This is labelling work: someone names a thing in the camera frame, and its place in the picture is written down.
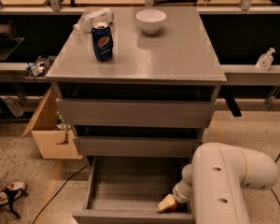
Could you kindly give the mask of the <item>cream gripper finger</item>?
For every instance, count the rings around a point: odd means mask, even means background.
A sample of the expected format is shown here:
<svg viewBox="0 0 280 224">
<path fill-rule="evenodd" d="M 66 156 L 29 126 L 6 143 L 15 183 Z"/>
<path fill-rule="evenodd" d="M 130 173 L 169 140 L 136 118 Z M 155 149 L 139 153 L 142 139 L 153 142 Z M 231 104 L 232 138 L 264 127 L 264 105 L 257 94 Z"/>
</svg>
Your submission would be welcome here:
<svg viewBox="0 0 280 224">
<path fill-rule="evenodd" d="M 158 205 L 157 205 L 157 211 L 158 212 L 168 212 L 167 208 L 168 206 L 176 201 L 173 194 L 168 194 Z"/>
</svg>

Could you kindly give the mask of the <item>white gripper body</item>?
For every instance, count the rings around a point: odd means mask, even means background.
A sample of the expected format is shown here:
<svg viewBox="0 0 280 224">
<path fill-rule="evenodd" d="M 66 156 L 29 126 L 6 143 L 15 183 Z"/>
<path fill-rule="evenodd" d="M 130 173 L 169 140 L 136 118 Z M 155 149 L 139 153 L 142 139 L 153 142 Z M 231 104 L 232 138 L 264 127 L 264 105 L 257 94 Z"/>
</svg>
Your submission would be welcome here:
<svg viewBox="0 0 280 224">
<path fill-rule="evenodd" d="M 173 188 L 173 195 L 178 203 L 186 203 L 192 196 L 192 185 L 184 179 L 180 180 Z"/>
</svg>

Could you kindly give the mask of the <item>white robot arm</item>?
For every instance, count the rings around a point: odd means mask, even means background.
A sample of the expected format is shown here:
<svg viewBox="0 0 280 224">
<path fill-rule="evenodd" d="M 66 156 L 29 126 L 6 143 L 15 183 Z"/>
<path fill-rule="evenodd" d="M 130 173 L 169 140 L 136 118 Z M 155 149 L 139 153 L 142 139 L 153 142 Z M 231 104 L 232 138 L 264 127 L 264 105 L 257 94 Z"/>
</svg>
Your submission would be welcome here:
<svg viewBox="0 0 280 224">
<path fill-rule="evenodd" d="M 243 189 L 271 189 L 278 169 L 268 155 L 222 143 L 199 146 L 181 180 L 158 205 L 160 212 L 174 211 L 193 202 L 196 224 L 250 224 Z"/>
</svg>

